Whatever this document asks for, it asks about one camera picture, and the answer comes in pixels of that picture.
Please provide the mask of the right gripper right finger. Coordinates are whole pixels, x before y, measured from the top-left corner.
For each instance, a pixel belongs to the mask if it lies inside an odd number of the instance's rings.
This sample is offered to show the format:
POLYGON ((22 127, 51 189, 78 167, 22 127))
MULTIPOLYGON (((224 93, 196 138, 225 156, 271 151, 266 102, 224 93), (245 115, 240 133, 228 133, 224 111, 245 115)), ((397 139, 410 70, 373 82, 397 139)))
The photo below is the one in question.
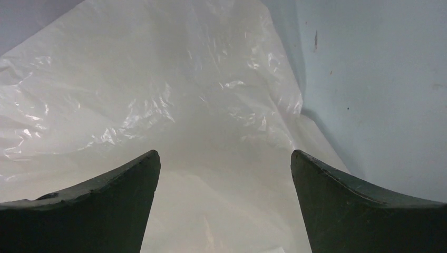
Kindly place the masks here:
POLYGON ((312 252, 446 252, 446 204, 394 192, 295 150, 291 174, 312 252))

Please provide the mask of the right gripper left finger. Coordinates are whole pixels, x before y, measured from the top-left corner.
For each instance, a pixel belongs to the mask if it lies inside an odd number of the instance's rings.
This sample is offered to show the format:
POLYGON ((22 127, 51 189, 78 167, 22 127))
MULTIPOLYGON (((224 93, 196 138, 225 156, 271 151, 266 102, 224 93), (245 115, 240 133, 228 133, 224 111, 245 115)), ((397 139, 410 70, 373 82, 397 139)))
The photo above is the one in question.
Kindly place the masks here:
POLYGON ((140 252, 160 170, 151 150, 72 187, 1 203, 1 252, 140 252))

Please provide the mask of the translucent cream trash bag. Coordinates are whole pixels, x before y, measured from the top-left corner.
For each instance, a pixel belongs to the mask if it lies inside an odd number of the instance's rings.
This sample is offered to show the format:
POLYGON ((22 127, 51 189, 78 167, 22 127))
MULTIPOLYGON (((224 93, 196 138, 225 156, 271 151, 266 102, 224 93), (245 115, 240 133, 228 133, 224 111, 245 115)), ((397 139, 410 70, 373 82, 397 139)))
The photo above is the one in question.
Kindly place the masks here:
POLYGON ((290 162, 342 166, 260 1, 83 1, 1 56, 1 201, 149 150, 142 252, 310 252, 290 162))

